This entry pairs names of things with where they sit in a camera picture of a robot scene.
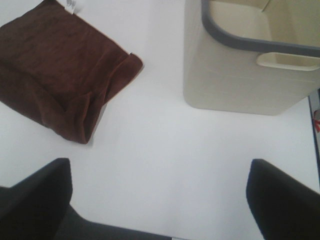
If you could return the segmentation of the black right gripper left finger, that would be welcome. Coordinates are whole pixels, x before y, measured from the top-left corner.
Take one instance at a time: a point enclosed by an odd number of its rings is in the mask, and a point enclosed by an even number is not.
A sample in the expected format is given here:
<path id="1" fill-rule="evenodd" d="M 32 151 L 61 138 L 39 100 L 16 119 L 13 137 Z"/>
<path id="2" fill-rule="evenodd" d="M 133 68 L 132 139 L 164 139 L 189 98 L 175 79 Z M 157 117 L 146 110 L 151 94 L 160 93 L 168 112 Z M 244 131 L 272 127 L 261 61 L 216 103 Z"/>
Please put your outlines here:
<path id="1" fill-rule="evenodd" d="M 72 193 L 68 158 L 57 158 L 17 184 L 1 187 L 0 238 L 54 239 Z"/>

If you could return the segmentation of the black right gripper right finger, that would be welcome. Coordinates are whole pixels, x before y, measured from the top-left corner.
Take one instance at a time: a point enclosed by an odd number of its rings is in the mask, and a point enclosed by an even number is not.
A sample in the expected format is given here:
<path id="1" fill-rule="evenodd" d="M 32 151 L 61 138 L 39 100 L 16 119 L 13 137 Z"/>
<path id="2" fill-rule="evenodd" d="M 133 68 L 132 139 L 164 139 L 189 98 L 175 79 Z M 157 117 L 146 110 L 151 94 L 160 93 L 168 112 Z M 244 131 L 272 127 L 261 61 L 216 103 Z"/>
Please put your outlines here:
<path id="1" fill-rule="evenodd" d="M 246 200 L 265 240 L 318 240 L 320 195 L 264 159 L 253 159 Z"/>

